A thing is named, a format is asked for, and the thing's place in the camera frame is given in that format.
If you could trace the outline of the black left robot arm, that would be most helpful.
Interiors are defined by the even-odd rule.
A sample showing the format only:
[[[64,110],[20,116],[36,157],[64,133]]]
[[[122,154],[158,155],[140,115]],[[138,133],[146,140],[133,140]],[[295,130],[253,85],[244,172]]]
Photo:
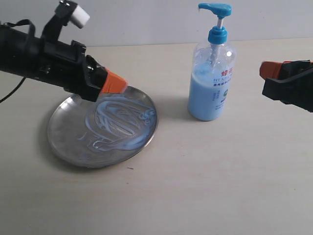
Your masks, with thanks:
[[[127,81],[86,55],[86,46],[35,37],[29,20],[0,26],[0,70],[63,88],[95,102],[102,94],[122,94]]]

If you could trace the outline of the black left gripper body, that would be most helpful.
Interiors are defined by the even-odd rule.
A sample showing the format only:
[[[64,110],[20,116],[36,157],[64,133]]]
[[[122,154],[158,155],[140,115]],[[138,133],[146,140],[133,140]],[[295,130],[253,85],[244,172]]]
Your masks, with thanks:
[[[87,98],[85,51],[86,46],[77,41],[68,45],[35,40],[34,79]]]

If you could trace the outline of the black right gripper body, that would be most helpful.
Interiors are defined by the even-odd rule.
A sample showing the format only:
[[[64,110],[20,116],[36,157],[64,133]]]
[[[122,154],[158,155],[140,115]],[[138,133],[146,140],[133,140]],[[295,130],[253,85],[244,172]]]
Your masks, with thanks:
[[[284,80],[267,78],[264,81],[262,95],[310,113],[313,111],[313,68]]]

